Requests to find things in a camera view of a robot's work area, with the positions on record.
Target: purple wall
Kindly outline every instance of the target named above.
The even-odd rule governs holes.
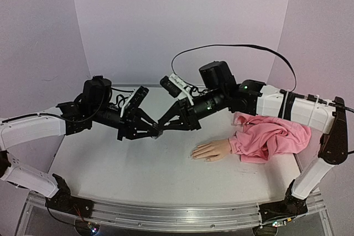
[[[353,22],[354,0],[289,0],[279,51],[295,68],[297,92],[332,99],[341,96],[347,106],[354,106]],[[268,83],[292,88],[293,78],[285,64],[276,60]],[[347,113],[347,117],[352,150],[354,116]],[[313,139],[300,154],[304,165],[318,147]],[[336,235],[352,235],[354,230],[353,187],[354,155],[328,173],[320,185]]]
[[[0,117],[72,100],[90,77],[74,0],[0,0]],[[60,138],[12,149],[48,170]],[[0,234],[13,235],[27,190],[0,182]]]
[[[115,84],[159,84],[177,53],[200,45],[276,49],[287,5],[288,0],[75,0],[90,72]],[[202,84],[198,68],[215,60],[227,61],[238,81],[266,81],[274,56],[208,48],[179,56],[175,69],[186,81]]]

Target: finger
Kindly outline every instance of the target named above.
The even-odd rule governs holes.
[[[203,153],[203,154],[200,154],[198,156],[194,156],[194,159],[198,160],[198,159],[203,159],[203,158],[207,158],[207,157],[210,157],[210,156],[216,156],[217,154],[215,153],[214,150],[211,150],[207,153]]]
[[[210,147],[208,147],[208,148],[201,149],[201,150],[198,150],[197,152],[194,152],[194,153],[192,154],[192,156],[195,157],[195,156],[198,156],[198,155],[200,155],[200,154],[209,152],[209,151],[211,151],[211,150],[213,150],[213,149],[214,149],[214,148],[213,148],[212,146],[210,146]]]
[[[207,158],[206,161],[207,161],[207,162],[212,162],[212,161],[221,160],[222,158],[223,158],[223,156],[221,156],[221,155],[219,154],[219,155],[216,155],[216,156]]]
[[[206,143],[206,144],[201,144],[201,145],[199,145],[199,146],[197,146],[198,148],[202,148],[203,146],[208,146],[208,145],[210,145],[211,143]]]
[[[197,148],[197,149],[193,150],[192,153],[196,153],[196,152],[202,151],[202,150],[210,148],[210,147],[212,147],[212,146],[211,145],[203,146],[201,148]]]

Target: white tabletop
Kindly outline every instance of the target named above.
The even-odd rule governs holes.
[[[150,88],[141,108],[158,120],[174,102],[166,90]],[[116,129],[94,123],[65,137],[50,172],[62,176],[73,195],[112,202],[198,206],[283,199],[300,174],[293,154],[266,164],[243,163],[238,155],[217,162],[189,158],[198,144],[232,136],[232,118],[225,109],[202,119],[197,131],[123,141]]]

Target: pink shirt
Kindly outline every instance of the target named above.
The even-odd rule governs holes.
[[[276,117],[236,113],[235,124],[242,127],[229,142],[243,162],[263,163],[273,155],[299,153],[311,138],[309,127]]]

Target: prosthetic hand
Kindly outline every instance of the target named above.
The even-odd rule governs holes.
[[[215,140],[207,144],[199,145],[197,149],[193,150],[192,158],[206,159],[206,161],[217,161],[231,154],[231,145],[228,139]]]

